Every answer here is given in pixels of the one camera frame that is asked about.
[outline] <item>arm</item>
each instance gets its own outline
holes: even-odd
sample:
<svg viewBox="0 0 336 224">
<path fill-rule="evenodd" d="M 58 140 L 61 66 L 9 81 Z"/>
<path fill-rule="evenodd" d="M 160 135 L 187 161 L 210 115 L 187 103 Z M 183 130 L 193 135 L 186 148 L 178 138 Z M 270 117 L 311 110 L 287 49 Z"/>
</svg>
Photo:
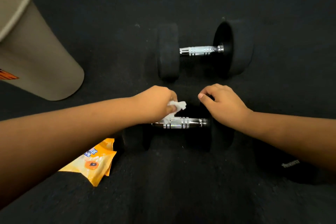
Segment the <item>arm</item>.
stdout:
<svg viewBox="0 0 336 224">
<path fill-rule="evenodd" d="M 336 171 L 336 120 L 253 112 L 230 87 L 219 84 L 204 88 L 199 99 L 220 123 Z"/>
<path fill-rule="evenodd" d="M 40 113 L 0 122 L 0 209 L 111 134 L 156 122 L 176 107 L 176 94 L 152 88 L 131 98 Z"/>
</svg>

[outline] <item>dumbbell handle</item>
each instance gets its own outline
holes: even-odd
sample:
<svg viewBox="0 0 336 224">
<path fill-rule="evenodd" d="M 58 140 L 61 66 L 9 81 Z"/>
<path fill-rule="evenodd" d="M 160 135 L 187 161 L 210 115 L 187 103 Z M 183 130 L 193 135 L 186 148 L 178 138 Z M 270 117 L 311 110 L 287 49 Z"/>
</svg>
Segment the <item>dumbbell handle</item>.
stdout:
<svg viewBox="0 0 336 224">
<path fill-rule="evenodd" d="M 188 128 L 204 128 L 209 124 L 208 119 L 196 119 L 189 117 L 174 117 L 169 120 L 169 123 L 160 120 L 152 123 L 152 126 L 157 128 L 175 128 L 175 129 L 188 129 Z"/>
<path fill-rule="evenodd" d="M 180 48 L 181 56 L 208 56 L 213 52 L 223 53 L 225 52 L 223 45 L 218 46 L 197 46 Z"/>
</svg>

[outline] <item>hand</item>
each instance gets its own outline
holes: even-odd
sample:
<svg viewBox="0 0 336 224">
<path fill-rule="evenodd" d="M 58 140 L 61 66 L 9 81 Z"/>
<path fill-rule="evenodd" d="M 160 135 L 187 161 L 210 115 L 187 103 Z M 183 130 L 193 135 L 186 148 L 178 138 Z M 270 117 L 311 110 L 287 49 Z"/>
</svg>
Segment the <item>hand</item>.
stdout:
<svg viewBox="0 0 336 224">
<path fill-rule="evenodd" d="M 138 123 L 154 123 L 176 112 L 176 106 L 167 104 L 171 100 L 177 101 L 177 95 L 166 87 L 153 86 L 131 99 L 135 103 Z"/>
<path fill-rule="evenodd" d="M 200 92 L 198 98 L 212 117 L 230 128 L 241 127 L 246 116 L 252 112 L 229 86 L 220 84 L 207 86 Z"/>
</svg>

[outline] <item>white tissue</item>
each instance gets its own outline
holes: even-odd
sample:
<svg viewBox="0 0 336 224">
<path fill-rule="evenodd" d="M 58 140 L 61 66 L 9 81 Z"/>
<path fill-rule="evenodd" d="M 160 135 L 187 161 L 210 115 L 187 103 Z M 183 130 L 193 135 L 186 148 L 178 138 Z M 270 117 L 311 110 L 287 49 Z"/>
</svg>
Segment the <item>white tissue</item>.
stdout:
<svg viewBox="0 0 336 224">
<path fill-rule="evenodd" d="M 184 110 L 187 106 L 187 103 L 185 101 L 176 102 L 176 101 L 170 101 L 168 105 L 175 105 L 176 106 L 176 112 L 168 114 L 166 117 L 163 118 L 163 124 L 169 124 L 169 121 L 171 118 L 175 117 L 175 114 L 181 110 Z"/>
</svg>

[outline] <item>orange logo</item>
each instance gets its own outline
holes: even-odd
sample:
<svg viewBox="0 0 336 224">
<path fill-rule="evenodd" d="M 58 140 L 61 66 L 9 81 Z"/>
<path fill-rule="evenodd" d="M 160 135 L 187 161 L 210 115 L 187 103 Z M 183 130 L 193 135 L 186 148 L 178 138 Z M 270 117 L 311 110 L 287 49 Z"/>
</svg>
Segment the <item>orange logo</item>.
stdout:
<svg viewBox="0 0 336 224">
<path fill-rule="evenodd" d="M 0 80 L 14 80 L 14 79 L 19 79 L 19 77 L 16 77 L 15 75 L 12 75 L 0 69 Z"/>
</svg>

